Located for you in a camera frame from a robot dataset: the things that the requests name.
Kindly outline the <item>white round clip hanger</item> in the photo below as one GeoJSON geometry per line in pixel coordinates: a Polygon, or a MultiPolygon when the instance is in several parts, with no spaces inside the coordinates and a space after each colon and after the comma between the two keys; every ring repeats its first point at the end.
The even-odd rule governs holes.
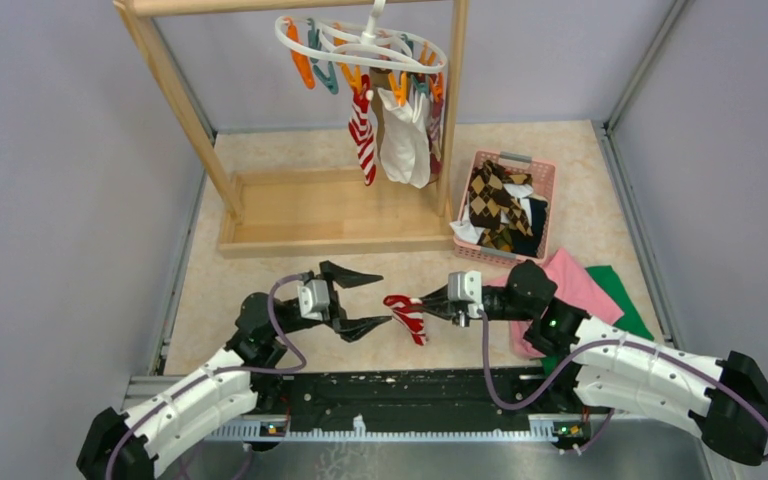
{"type": "Polygon", "coordinates": [[[282,16],[275,21],[277,40],[308,57],[316,81],[331,94],[339,92],[339,63],[364,69],[389,69],[408,73],[408,99],[413,92],[427,94],[433,101],[442,100],[446,83],[444,74],[448,59],[433,42],[413,33],[387,29],[378,25],[385,3],[376,1],[363,25],[340,23],[313,17],[282,16]],[[286,35],[292,20],[298,29],[299,43],[286,35]]]}

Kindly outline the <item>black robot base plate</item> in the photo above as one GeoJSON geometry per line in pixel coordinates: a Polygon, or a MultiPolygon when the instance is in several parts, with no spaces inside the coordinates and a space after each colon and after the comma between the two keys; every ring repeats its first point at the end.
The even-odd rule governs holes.
{"type": "Polygon", "coordinates": [[[604,411],[584,406],[562,385],[513,411],[493,401],[481,369],[258,375],[258,402],[247,415],[285,420],[292,433],[348,431],[356,417],[373,433],[484,433],[526,431],[540,414],[582,419],[604,411]]]}

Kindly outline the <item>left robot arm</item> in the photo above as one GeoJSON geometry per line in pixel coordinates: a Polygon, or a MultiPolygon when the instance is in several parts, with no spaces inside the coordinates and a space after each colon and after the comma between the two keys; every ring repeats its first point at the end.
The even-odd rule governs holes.
{"type": "Polygon", "coordinates": [[[234,334],[201,366],[136,406],[95,416],[78,454],[79,472],[86,479],[156,479],[231,419],[274,410],[277,381],[307,365],[289,334],[323,326],[347,343],[361,339],[389,319],[348,318],[338,292],[381,279],[323,261],[318,271],[291,274],[248,295],[234,334]]]}

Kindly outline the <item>red white striped sock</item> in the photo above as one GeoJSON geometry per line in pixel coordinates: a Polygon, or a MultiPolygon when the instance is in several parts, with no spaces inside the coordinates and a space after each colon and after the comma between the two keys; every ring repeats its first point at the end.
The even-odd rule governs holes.
{"type": "Polygon", "coordinates": [[[369,120],[372,98],[373,91],[369,89],[363,93],[356,93],[352,99],[352,110],[348,122],[348,131],[355,143],[365,186],[370,186],[374,182],[377,172],[375,133],[369,120]]]}

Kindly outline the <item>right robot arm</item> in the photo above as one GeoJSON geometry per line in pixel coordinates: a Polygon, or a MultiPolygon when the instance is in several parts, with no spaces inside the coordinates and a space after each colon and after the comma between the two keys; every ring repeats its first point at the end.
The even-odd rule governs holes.
{"type": "Polygon", "coordinates": [[[481,321],[484,357],[490,322],[529,321],[524,340],[560,360],[516,402],[499,396],[484,363],[488,393],[501,409],[523,409],[546,392],[560,412],[579,405],[621,410],[681,429],[733,462],[768,462],[768,381],[752,357],[696,355],[646,340],[562,301],[556,291],[545,271],[527,261],[501,287],[485,285],[477,271],[454,272],[410,305],[461,327],[481,321]]]}

